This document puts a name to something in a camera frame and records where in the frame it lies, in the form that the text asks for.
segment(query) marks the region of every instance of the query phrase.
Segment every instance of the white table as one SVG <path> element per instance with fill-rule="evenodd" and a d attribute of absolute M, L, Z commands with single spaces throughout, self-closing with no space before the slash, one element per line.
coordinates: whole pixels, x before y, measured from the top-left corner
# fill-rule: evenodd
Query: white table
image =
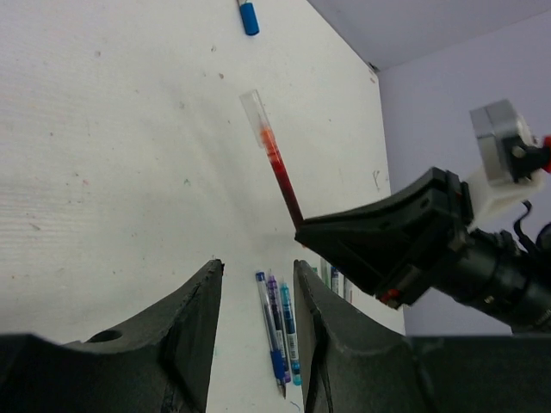
<path fill-rule="evenodd" d="M 255 268 L 319 262 L 238 96 L 258 89 L 305 217 L 389 195 L 379 85 L 306 0 L 20 1 L 0 13 L 0 330 L 86 340 L 213 256 L 226 276 L 212 412 L 277 394 Z M 374 173 L 378 172 L 376 184 Z M 370 317 L 400 313 L 357 294 Z"/>

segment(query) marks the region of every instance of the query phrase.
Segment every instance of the gray wall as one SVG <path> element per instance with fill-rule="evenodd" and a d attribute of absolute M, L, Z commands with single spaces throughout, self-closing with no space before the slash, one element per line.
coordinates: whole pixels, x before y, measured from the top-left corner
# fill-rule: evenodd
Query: gray wall
<path fill-rule="evenodd" d="M 502 98 L 536 136 L 551 134 L 551 12 L 380 73 L 391 188 L 396 192 L 430 166 L 466 178 L 480 165 L 468 111 Z M 525 221 L 535 237 L 551 221 L 551 182 L 534 196 Z M 511 231 L 517 208 L 482 227 Z M 503 334 L 510 330 L 430 291 L 406 311 L 408 334 Z"/>

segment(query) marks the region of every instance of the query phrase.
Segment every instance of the table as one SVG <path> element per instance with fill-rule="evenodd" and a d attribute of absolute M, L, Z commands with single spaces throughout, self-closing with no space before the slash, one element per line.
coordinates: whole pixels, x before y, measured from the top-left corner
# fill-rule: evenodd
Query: table
<path fill-rule="evenodd" d="M 377 76 L 305 0 L 20 2 L 0 19 L 0 330 L 86 340 L 226 263 L 208 408 L 278 397 L 253 280 L 319 258 L 238 96 L 258 89 L 305 217 L 389 195 Z M 400 313 L 357 294 L 394 330 Z"/>

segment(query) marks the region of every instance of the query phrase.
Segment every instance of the screw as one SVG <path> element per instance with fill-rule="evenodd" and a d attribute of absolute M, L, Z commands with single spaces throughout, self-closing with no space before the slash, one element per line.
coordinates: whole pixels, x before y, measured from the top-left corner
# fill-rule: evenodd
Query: screw
<path fill-rule="evenodd" d="M 523 148 L 521 148 L 520 146 L 513 147 L 513 149 L 511 150 L 511 153 L 513 154 L 513 157 L 525 157 L 526 156 L 526 151 Z"/>

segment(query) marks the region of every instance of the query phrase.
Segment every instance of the pen label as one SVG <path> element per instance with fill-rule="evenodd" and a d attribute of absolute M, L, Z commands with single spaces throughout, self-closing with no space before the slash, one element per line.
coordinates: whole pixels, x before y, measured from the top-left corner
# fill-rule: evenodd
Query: pen label
<path fill-rule="evenodd" d="M 298 360 L 299 359 L 299 347 L 298 347 L 298 343 L 296 342 L 296 333 L 288 334 L 287 339 L 288 339 L 288 343 L 289 343 L 289 358 L 293 361 Z"/>
<path fill-rule="evenodd" d="M 282 357 L 285 360 L 285 342 L 283 341 L 283 332 L 281 330 L 276 330 L 277 334 L 277 345 L 282 352 Z"/>

